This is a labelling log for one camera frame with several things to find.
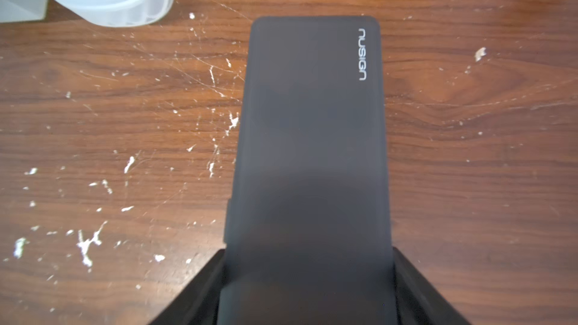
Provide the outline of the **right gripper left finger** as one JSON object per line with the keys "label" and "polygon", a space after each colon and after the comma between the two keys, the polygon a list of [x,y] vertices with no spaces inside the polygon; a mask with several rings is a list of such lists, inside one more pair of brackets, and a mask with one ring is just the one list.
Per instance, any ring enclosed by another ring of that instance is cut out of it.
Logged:
{"label": "right gripper left finger", "polygon": [[224,255],[225,250],[219,250],[151,324],[216,324],[224,286]]}

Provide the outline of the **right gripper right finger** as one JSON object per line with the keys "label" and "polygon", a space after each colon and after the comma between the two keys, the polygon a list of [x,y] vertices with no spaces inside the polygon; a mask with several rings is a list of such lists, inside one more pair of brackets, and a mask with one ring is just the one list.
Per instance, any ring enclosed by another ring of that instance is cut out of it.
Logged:
{"label": "right gripper right finger", "polygon": [[394,292],[400,325],[471,325],[397,248]]}

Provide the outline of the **black pencil case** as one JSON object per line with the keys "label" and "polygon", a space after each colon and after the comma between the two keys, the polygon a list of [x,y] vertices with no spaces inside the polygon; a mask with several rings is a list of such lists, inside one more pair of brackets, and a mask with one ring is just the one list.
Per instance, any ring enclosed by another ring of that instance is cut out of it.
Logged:
{"label": "black pencil case", "polygon": [[395,324],[379,23],[251,27],[220,324]]}

